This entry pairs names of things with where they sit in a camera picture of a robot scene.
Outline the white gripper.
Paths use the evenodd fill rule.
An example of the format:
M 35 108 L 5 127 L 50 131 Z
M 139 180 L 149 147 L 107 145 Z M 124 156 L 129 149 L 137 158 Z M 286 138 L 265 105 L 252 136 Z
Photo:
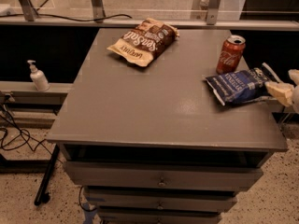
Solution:
M 288 71 L 290 79 L 297 85 L 294 87 L 289 83 L 277 83 L 268 81 L 265 87 L 269 94 L 276 98 L 282 105 L 292 106 L 295 113 L 299 114 L 299 70 L 291 69 Z

